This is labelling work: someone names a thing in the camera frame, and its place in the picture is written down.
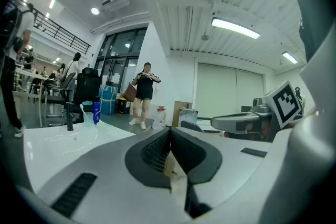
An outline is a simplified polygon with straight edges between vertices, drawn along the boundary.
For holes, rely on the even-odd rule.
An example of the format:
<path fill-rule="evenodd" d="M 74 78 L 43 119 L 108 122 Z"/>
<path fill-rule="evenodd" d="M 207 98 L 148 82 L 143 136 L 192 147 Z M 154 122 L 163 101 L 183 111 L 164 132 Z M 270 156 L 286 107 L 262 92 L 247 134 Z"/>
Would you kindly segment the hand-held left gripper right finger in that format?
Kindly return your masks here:
<path fill-rule="evenodd" d="M 171 151 L 187 178 L 186 213 L 196 218 L 223 203 L 251 177 L 270 146 L 171 128 Z"/>

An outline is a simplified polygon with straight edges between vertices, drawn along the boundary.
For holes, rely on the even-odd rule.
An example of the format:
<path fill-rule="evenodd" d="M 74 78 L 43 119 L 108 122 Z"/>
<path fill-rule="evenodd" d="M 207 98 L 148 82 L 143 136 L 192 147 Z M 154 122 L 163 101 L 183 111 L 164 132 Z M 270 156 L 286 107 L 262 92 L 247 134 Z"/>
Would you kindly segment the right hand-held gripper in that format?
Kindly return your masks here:
<path fill-rule="evenodd" d="M 261 133 L 235 134 L 225 132 L 226 138 L 272 142 L 276 134 L 295 118 L 302 118 L 302 105 L 287 80 L 266 95 L 253 100 L 251 112 L 242 112 L 211 119 L 211 126 L 221 131 L 250 131 L 261 120 Z"/>

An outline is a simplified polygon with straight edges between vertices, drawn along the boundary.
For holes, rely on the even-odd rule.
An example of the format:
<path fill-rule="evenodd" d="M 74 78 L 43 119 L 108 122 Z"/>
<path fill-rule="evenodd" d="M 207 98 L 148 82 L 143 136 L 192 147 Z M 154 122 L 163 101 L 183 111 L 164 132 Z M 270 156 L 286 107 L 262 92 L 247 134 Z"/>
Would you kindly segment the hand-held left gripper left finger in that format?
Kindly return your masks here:
<path fill-rule="evenodd" d="M 187 222 L 164 174 L 169 135 L 93 128 L 45 138 L 53 173 L 36 194 L 75 222 Z"/>

